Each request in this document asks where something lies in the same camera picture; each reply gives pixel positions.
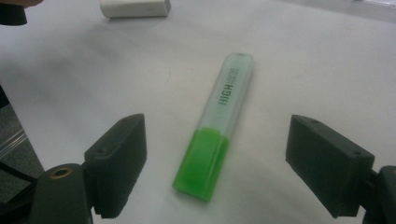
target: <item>black cable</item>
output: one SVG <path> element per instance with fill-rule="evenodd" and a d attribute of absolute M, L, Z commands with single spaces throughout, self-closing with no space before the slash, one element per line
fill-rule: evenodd
<path fill-rule="evenodd" d="M 25 180 L 25 181 L 30 182 L 30 183 L 34 183 L 34 182 L 37 181 L 36 178 L 31 177 L 29 175 L 26 175 L 26 174 L 24 174 L 24 173 L 22 173 L 20 171 L 17 171 L 14 168 L 12 168 L 12 167 L 10 167 L 10 166 L 2 163 L 2 162 L 0 162 L 0 170 L 3 170 L 3 171 L 5 171 L 5 172 L 7 172 L 7 173 L 9 173 L 11 175 L 16 176 L 19 179 Z"/>

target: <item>white surface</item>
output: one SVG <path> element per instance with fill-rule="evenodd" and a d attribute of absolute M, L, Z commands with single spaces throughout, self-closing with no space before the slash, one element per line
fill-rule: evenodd
<path fill-rule="evenodd" d="M 174 0 L 168 18 L 108 21 L 49 0 L 0 27 L 0 83 L 49 169 L 83 162 L 117 120 L 146 115 L 148 161 L 117 219 L 95 223 L 361 223 L 332 219 L 285 162 L 291 114 L 396 163 L 396 13 L 347 0 Z M 171 189 L 224 58 L 250 90 L 210 203 Z"/>

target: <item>black plastic part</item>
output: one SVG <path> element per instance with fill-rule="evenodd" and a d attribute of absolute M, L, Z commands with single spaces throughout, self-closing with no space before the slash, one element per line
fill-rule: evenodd
<path fill-rule="evenodd" d="M 9 105 L 9 100 L 4 93 L 3 88 L 0 86 L 0 109 L 6 105 Z"/>
<path fill-rule="evenodd" d="M 80 165 L 57 166 L 38 178 L 29 220 L 30 224 L 92 224 Z"/>
<path fill-rule="evenodd" d="M 102 218 L 117 217 L 146 162 L 143 114 L 117 122 L 85 154 L 83 164 L 92 204 Z"/>
<path fill-rule="evenodd" d="M 396 223 L 396 166 L 384 166 L 378 174 L 378 198 L 387 223 Z"/>
<path fill-rule="evenodd" d="M 19 26 L 27 23 L 23 6 L 0 3 L 0 24 Z"/>
<path fill-rule="evenodd" d="M 323 123 L 291 117 L 286 161 L 333 217 L 354 217 L 374 155 Z"/>
<path fill-rule="evenodd" d="M 0 206 L 0 223 L 23 223 L 30 214 L 33 197 L 35 195 L 35 183 L 23 189 L 9 202 Z"/>
<path fill-rule="evenodd" d="M 387 224 L 378 197 L 378 178 L 378 174 L 372 171 L 370 176 L 360 183 L 357 190 L 360 205 L 366 210 L 363 224 Z"/>

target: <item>green highlighter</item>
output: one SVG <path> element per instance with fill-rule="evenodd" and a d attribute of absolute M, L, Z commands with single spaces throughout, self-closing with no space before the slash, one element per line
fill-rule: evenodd
<path fill-rule="evenodd" d="M 204 201 L 211 199 L 253 69 L 249 54 L 232 53 L 225 59 L 178 169 L 174 189 Z"/>

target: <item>brass insert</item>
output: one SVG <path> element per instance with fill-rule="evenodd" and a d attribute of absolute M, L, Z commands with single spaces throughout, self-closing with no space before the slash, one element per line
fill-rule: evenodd
<path fill-rule="evenodd" d="M 52 174 L 50 174 L 50 177 L 52 179 L 60 179 L 70 175 L 71 173 L 73 173 L 73 169 L 69 167 L 62 167 L 52 172 Z"/>

